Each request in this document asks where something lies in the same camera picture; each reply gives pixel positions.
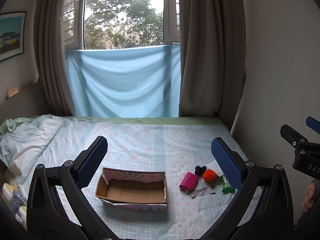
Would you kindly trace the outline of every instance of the cardboard box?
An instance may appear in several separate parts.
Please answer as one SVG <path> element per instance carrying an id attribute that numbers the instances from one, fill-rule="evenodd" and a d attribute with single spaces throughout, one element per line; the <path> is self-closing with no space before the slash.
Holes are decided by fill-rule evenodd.
<path id="1" fill-rule="evenodd" d="M 103 168 L 96 197 L 122 208 L 165 211 L 169 202 L 165 172 Z"/>

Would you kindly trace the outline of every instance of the screw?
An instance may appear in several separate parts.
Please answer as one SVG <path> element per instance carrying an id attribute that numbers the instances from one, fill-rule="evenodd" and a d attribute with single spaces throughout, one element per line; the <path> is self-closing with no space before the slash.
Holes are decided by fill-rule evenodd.
<path id="1" fill-rule="evenodd" d="M 277 164 L 276 168 L 277 168 L 279 171 L 282 171 L 282 170 L 283 170 L 283 166 L 280 165 L 280 164 Z"/>
<path id="2" fill-rule="evenodd" d="M 43 168 L 43 164 L 38 164 L 37 166 L 36 166 L 36 170 L 41 170 Z"/>
<path id="3" fill-rule="evenodd" d="M 69 166 L 71 166 L 73 164 L 73 161 L 65 161 L 65 163 L 64 163 L 64 165 L 66 166 L 66 167 L 69 167 Z"/>
<path id="4" fill-rule="evenodd" d="M 247 165 L 248 167 L 252 168 L 252 167 L 254 167 L 254 162 L 252 162 L 252 161 L 247 161 L 247 162 L 246 162 L 246 165 Z"/>

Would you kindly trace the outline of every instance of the green plastic packet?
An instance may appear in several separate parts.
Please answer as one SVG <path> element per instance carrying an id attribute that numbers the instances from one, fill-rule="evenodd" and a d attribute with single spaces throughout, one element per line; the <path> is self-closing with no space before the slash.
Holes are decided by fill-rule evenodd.
<path id="1" fill-rule="evenodd" d="M 221 181 L 222 181 L 222 192 L 223 193 L 234 193 L 236 191 L 235 188 L 231 187 L 226 176 L 222 176 L 221 177 Z"/>

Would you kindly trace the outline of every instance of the human hand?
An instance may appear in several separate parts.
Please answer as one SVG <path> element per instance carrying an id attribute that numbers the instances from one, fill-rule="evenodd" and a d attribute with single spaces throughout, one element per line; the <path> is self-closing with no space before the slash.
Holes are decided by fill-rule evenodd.
<path id="1" fill-rule="evenodd" d="M 312 183 L 307 188 L 307 195 L 304 198 L 304 201 L 302 203 L 302 210 L 304 212 L 307 212 L 309 208 L 313 206 L 313 195 L 315 194 L 315 191 L 316 191 L 316 187 L 314 182 L 312 181 Z"/>

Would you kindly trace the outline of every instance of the curtain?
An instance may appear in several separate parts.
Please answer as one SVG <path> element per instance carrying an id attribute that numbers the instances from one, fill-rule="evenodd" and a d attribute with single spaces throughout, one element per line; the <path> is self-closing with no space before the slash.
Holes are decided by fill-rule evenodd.
<path id="1" fill-rule="evenodd" d="M 216 116 L 231 130 L 244 82 L 243 0 L 179 1 L 179 116 Z"/>
<path id="2" fill-rule="evenodd" d="M 77 116 L 178 116 L 179 45 L 68 50 L 66 64 Z"/>
<path id="3" fill-rule="evenodd" d="M 34 50 L 39 79 L 52 114 L 73 114 L 64 70 L 62 18 L 64 0 L 37 0 Z"/>

